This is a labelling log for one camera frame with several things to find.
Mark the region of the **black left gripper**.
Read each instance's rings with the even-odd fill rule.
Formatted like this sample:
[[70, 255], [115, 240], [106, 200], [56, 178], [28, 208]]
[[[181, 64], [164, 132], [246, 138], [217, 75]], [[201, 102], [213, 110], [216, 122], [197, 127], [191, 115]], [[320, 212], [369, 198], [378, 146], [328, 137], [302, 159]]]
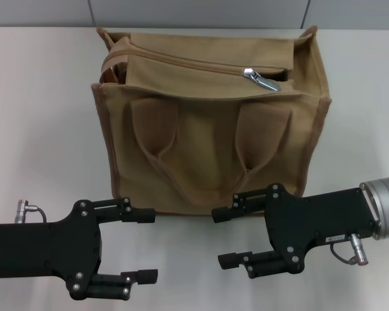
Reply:
[[155, 222], [155, 209], [133, 207], [130, 198], [78, 201], [57, 222], [0, 224], [0, 279], [55, 276], [74, 300], [101, 297], [93, 283], [101, 262], [98, 224]]

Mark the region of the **khaki canvas food bag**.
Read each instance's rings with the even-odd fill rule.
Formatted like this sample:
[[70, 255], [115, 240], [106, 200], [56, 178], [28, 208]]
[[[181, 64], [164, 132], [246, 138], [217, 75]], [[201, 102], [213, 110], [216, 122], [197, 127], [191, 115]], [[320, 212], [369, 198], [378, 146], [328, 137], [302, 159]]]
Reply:
[[[91, 87], [114, 198], [208, 215], [235, 193], [304, 193], [331, 104], [316, 39], [97, 33], [108, 55]], [[252, 68], [278, 84], [244, 77]]]

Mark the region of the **silver metal zipper pull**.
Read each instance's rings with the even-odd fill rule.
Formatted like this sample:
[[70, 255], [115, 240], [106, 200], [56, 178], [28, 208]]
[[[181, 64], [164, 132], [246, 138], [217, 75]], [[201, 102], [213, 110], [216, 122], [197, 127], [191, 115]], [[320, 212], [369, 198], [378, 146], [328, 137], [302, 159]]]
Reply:
[[271, 80], [264, 78], [261, 76], [258, 72], [254, 71], [252, 68], [245, 68], [243, 71], [243, 75], [248, 80], [254, 82], [255, 84], [270, 90], [270, 91], [280, 91], [281, 88], [278, 84], [275, 82], [272, 82]]

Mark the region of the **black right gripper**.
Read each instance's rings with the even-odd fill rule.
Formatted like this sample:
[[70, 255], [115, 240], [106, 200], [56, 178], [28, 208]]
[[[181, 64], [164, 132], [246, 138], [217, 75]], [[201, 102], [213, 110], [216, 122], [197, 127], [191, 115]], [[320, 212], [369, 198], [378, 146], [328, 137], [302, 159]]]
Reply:
[[273, 251], [227, 253], [218, 256], [223, 270], [244, 266], [250, 279], [280, 273], [300, 273], [312, 248], [330, 244], [332, 236], [369, 238], [374, 218], [359, 188], [306, 198], [289, 194], [281, 184], [238, 192], [232, 205], [211, 211], [215, 223], [265, 214]]

